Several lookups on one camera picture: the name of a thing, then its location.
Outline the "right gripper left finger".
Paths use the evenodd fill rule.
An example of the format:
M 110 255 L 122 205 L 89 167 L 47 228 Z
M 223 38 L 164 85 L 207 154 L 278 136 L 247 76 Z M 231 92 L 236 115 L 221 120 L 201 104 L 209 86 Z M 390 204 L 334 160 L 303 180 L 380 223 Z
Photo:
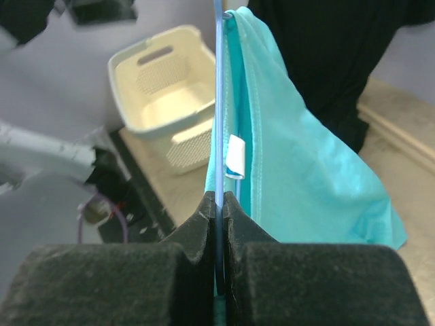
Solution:
M 33 250 L 1 304 L 2 325 L 212 325 L 212 192 L 157 243 Z

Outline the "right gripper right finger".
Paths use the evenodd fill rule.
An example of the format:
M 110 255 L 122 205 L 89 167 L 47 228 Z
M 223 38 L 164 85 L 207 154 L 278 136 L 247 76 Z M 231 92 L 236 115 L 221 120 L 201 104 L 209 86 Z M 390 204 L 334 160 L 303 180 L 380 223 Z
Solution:
M 367 244 L 283 244 L 224 195 L 228 325 L 428 325 L 400 256 Z

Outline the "teal t shirt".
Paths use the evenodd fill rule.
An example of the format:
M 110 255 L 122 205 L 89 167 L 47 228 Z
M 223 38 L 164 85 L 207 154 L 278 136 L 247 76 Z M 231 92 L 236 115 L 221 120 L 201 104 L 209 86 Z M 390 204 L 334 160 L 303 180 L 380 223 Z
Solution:
M 382 245 L 404 226 L 382 182 L 306 108 L 269 28 L 224 20 L 224 195 L 283 244 Z M 215 191 L 215 122 L 206 188 Z

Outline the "light blue wire hanger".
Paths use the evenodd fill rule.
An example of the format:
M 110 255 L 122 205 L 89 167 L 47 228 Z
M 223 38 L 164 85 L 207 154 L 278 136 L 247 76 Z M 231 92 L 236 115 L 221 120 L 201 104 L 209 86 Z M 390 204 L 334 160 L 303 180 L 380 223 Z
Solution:
M 217 295 L 225 296 L 224 273 L 224 20 L 223 2 L 215 12 L 215 281 Z

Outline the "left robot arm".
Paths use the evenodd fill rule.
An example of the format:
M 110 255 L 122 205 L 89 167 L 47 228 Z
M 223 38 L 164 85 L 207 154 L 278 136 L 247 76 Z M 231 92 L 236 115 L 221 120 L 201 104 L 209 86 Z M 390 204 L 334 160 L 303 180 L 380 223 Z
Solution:
M 96 187 L 103 194 L 126 183 L 116 154 L 90 141 L 68 142 L 1 122 L 1 185 L 18 187 L 24 167 Z

